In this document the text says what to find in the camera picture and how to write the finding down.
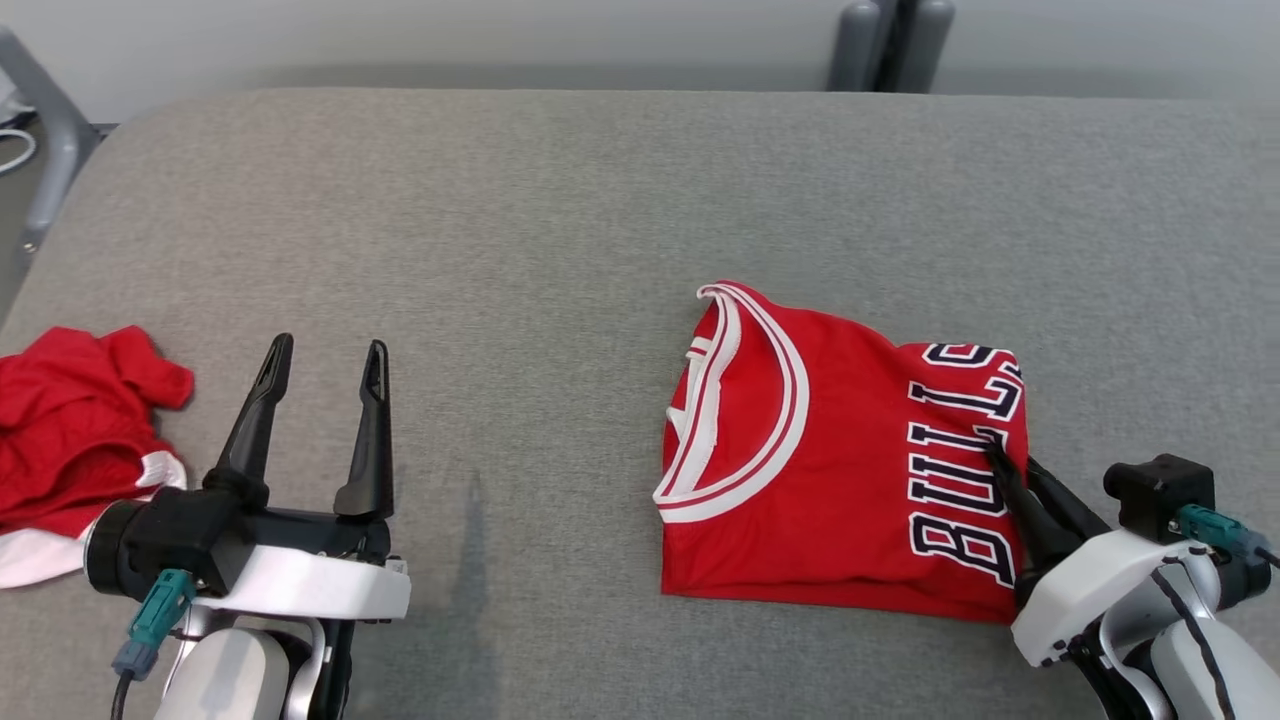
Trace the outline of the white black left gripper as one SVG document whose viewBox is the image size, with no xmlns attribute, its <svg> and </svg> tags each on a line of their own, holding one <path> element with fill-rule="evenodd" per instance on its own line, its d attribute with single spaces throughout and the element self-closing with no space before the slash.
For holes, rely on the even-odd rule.
<svg viewBox="0 0 1280 720">
<path fill-rule="evenodd" d="M 242 503 L 269 501 L 265 469 L 293 347 L 291 333 L 273 338 L 218 462 L 204 478 L 206 491 Z M 200 593 L 198 606 L 274 618 L 404 618 L 412 582 L 392 552 L 390 529 L 383 521 L 396 511 L 396 483 L 389 354 L 380 340 L 369 345 L 358 396 L 349 475 L 333 502 L 337 516 L 275 509 L 251 518 L 256 546 L 248 562 L 225 596 Z"/>
</svg>

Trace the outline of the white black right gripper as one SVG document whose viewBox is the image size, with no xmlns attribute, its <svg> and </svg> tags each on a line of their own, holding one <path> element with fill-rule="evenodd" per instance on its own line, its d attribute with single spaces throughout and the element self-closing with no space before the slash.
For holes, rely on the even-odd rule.
<svg viewBox="0 0 1280 720">
<path fill-rule="evenodd" d="M 1093 624 L 1110 647 L 1124 648 L 1176 623 L 1176 610 L 1151 578 L 1164 568 L 1172 570 L 1169 584 L 1189 593 L 1187 606 L 1207 614 L 1206 544 L 1160 544 L 1112 530 L 1034 457 L 1021 469 L 995 439 L 984 455 L 1023 548 L 1014 596 L 1027 603 L 1011 630 L 1029 665 L 1059 662 Z M 1073 552 L 1076 537 L 1087 542 Z"/>
</svg>

